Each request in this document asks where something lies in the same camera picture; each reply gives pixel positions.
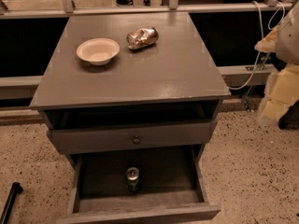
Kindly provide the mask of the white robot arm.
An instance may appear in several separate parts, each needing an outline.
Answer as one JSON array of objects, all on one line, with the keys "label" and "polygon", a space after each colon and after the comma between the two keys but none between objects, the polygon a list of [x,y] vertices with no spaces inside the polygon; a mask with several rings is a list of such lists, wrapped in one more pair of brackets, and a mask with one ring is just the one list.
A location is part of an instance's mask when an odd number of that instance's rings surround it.
[{"label": "white robot arm", "polygon": [[254,47],[274,53],[279,60],[265,86],[259,106],[262,125],[278,123],[299,102],[299,3],[296,2],[282,21]]}]

